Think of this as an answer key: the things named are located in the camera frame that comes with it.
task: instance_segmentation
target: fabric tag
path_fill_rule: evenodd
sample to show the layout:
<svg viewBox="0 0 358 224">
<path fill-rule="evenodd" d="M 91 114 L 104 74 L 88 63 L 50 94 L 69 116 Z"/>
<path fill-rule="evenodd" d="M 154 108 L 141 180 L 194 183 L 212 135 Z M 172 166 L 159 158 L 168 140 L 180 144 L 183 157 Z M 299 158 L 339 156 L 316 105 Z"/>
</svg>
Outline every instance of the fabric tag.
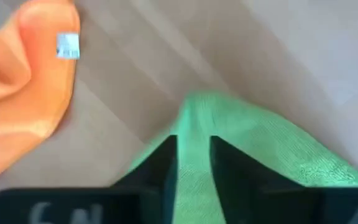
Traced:
<svg viewBox="0 0 358 224">
<path fill-rule="evenodd" d="M 80 58 L 80 44 L 78 34 L 61 33 L 57 35 L 57 57 L 65 59 Z"/>
</svg>

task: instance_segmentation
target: black holder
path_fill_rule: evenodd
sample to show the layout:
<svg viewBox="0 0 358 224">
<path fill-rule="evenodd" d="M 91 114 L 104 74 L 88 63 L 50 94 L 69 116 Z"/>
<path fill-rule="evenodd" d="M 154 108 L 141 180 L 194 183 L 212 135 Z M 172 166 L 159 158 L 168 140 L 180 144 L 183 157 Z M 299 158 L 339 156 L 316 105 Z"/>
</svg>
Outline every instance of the black holder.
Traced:
<svg viewBox="0 0 358 224">
<path fill-rule="evenodd" d="M 228 224 L 358 224 L 358 188 L 303 187 L 217 136 L 210 153 Z M 0 224 L 169 224 L 177 169 L 177 138 L 170 136 L 110 188 L 1 191 Z"/>
</svg>

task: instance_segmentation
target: orange cloth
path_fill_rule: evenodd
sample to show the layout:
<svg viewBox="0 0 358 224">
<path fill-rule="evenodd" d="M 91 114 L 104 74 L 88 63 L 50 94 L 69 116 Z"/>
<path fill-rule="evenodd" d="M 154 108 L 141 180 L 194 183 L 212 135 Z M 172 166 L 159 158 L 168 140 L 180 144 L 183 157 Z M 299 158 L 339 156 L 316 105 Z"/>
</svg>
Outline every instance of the orange cloth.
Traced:
<svg viewBox="0 0 358 224">
<path fill-rule="evenodd" d="M 0 173 L 49 137 L 67 109 L 76 61 L 56 57 L 62 32 L 80 32 L 69 0 L 29 1 L 0 29 Z"/>
</svg>

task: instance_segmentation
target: towel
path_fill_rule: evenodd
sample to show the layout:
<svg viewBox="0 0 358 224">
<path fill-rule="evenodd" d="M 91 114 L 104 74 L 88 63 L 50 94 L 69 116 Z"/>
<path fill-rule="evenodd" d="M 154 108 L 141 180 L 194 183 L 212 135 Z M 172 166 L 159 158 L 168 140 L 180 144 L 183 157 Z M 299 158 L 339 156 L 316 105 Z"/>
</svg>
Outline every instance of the towel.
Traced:
<svg viewBox="0 0 358 224">
<path fill-rule="evenodd" d="M 129 172 L 170 134 L 177 135 L 178 141 L 176 224 L 225 223 L 211 171 L 211 136 L 223 138 L 306 187 L 358 187 L 358 171 L 299 127 L 273 112 L 215 92 L 190 95 L 172 127 L 150 143 Z"/>
<path fill-rule="evenodd" d="M 79 31 L 69 0 L 26 2 L 0 29 L 0 173 L 57 127 L 75 71 L 57 58 L 57 35 Z"/>
</svg>

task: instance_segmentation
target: green microfiber towel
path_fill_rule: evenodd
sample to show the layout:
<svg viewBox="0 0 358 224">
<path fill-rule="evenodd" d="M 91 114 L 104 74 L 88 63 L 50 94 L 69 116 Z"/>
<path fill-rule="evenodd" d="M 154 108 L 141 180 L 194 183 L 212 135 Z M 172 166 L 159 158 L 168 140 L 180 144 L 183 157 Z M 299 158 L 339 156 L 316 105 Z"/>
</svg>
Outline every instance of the green microfiber towel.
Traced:
<svg viewBox="0 0 358 224">
<path fill-rule="evenodd" d="M 189 96 L 173 126 L 134 161 L 144 161 L 169 135 L 178 136 L 173 223 L 225 223 L 209 163 L 217 135 L 263 165 L 304 186 L 358 186 L 358 171 L 281 116 L 220 93 Z"/>
</svg>

